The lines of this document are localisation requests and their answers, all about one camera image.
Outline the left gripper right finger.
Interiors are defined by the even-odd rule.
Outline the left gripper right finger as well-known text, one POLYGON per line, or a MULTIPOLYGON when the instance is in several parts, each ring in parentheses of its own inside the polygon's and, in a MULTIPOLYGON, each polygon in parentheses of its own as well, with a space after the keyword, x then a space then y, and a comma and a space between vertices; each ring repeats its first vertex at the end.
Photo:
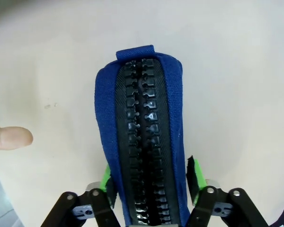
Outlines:
POLYGON ((268 224, 242 188, 224 192, 214 186, 204 186, 199 164, 191 156, 186 173, 189 193, 194 203, 187 227, 206 227, 212 216, 217 216, 228 227, 267 227, 268 224))

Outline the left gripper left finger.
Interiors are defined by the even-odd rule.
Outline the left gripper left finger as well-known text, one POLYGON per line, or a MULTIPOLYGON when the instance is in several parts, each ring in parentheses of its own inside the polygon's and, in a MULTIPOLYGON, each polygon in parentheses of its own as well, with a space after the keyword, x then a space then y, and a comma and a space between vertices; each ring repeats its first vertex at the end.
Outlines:
POLYGON ((43 227, 81 227, 94 218, 99 227, 120 226, 113 208, 117 191, 107 167, 100 182, 90 183, 78 196, 74 192, 61 194, 45 218, 43 227))

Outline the person's right hand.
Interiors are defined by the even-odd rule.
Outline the person's right hand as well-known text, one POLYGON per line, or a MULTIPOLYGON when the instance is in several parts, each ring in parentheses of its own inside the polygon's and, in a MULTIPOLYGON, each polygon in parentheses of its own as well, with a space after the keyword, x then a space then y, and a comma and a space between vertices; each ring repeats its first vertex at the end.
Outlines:
POLYGON ((33 134, 23 127, 0 127, 0 150, 14 150, 32 144, 33 134))

